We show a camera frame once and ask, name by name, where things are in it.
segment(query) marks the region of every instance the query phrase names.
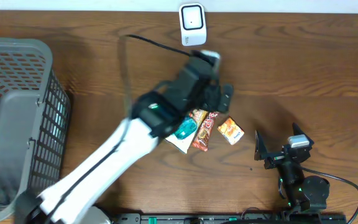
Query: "wooden table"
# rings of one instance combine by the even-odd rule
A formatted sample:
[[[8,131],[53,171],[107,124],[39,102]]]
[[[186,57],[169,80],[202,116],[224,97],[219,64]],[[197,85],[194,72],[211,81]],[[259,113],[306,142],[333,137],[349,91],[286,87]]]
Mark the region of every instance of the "wooden table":
[[[207,13],[201,47],[222,56],[221,81],[236,93],[230,115],[246,131],[231,146],[214,129],[209,151],[187,155],[162,143],[136,162],[99,200],[145,213],[241,213],[286,205],[277,171],[254,161],[254,129],[271,146],[296,121],[316,142],[303,165],[358,184],[358,15]],[[117,39],[139,34],[182,50],[177,13],[2,12],[0,37],[35,38],[53,52],[53,69],[75,95],[63,176],[87,158],[124,117]],[[134,96],[172,79],[186,57],[128,41]],[[330,180],[330,212],[349,219],[358,193]]]

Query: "gray plastic basket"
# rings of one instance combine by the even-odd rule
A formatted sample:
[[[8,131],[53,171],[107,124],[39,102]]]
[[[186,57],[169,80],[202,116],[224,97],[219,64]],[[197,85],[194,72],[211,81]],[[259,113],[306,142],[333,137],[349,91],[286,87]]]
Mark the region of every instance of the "gray plastic basket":
[[[58,180],[69,114],[48,46],[0,38],[0,220],[25,189],[39,193]]]

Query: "white wall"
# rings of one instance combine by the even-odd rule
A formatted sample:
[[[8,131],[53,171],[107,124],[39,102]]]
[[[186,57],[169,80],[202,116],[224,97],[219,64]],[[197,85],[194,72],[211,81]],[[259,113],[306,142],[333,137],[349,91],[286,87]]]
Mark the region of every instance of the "white wall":
[[[0,0],[0,9],[177,12],[190,2],[208,12],[358,13],[358,0]]]

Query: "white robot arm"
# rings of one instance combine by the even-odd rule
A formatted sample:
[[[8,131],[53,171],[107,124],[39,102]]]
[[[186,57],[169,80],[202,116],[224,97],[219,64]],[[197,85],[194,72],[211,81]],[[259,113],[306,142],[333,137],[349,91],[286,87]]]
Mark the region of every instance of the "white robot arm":
[[[24,192],[16,202],[15,223],[79,223],[100,195],[191,110],[227,112],[234,90],[219,86],[219,59],[216,52],[192,52],[178,78],[167,82],[163,93],[139,97],[132,114],[72,173],[38,196]]]

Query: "white device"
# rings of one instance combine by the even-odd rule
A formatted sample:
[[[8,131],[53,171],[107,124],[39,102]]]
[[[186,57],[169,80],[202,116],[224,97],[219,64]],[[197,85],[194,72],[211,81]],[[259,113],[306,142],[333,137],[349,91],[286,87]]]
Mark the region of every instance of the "white device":
[[[201,45],[206,42],[205,12],[201,4],[180,6],[179,19],[183,46]]]

